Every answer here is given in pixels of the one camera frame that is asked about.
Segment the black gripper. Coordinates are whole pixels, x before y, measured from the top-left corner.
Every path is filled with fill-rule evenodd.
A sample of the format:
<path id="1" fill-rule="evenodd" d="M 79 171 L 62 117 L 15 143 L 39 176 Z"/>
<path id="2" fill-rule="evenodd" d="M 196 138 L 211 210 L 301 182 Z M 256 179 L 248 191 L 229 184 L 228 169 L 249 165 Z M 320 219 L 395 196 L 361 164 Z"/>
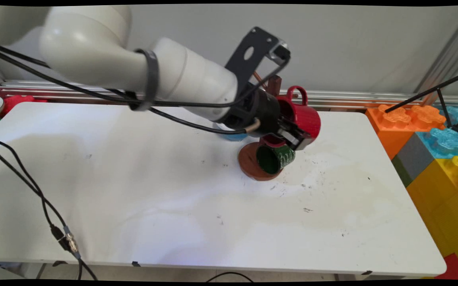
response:
<path id="1" fill-rule="evenodd" d="M 262 137 L 277 131 L 293 151 L 304 150 L 313 142 L 308 132 L 300 129 L 289 116 L 280 113 L 278 100 L 260 88 L 255 89 L 241 102 L 232 105 L 217 122 L 227 128 L 238 130 L 253 125 L 255 119 L 260 121 L 260 125 L 248 133 L 251 137 Z"/>

